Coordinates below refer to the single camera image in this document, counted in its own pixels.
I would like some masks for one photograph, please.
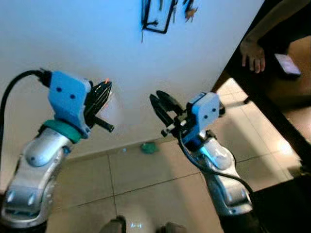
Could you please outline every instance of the person's hand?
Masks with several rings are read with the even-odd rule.
[[[245,38],[240,44],[242,54],[242,66],[246,66],[246,59],[249,61],[249,69],[259,73],[264,71],[266,63],[264,60],[264,50],[258,43],[249,38]]]

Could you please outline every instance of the black cable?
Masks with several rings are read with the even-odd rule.
[[[236,176],[232,176],[232,175],[228,175],[228,174],[224,174],[224,173],[221,173],[221,172],[217,172],[217,171],[214,171],[212,169],[209,169],[207,168],[206,166],[203,166],[201,164],[199,164],[188,152],[187,148],[185,147],[183,141],[182,141],[182,136],[181,136],[181,131],[179,130],[178,131],[178,143],[179,143],[179,146],[181,148],[181,150],[183,151],[183,153],[185,154],[185,156],[189,159],[189,161],[195,165],[197,168],[199,168],[201,171],[205,172],[205,173],[209,173],[209,174],[212,174],[212,175],[218,175],[218,176],[223,176],[223,177],[227,177],[227,178],[230,178],[230,179],[234,179],[238,182],[240,182],[241,184],[244,185],[244,187],[247,189],[247,191],[249,192],[249,194],[253,194],[254,191],[252,190],[252,188],[248,185],[248,183],[244,180],[242,180],[241,178],[239,177],[236,177]]]
[[[26,72],[23,72],[19,75],[17,75],[7,86],[7,88],[4,91],[4,94],[2,96],[1,100],[1,106],[0,106],[0,172],[1,172],[1,154],[2,154],[2,143],[3,143],[3,132],[4,132],[4,113],[5,113],[5,106],[6,102],[8,100],[9,94],[11,90],[13,89],[14,85],[20,81],[21,79],[29,76],[29,75],[36,75],[37,77],[42,78],[45,73],[44,70],[28,70]]]

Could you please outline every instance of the green object on floor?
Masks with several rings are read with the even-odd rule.
[[[140,149],[145,154],[153,154],[159,151],[159,148],[154,142],[146,142],[141,144]]]

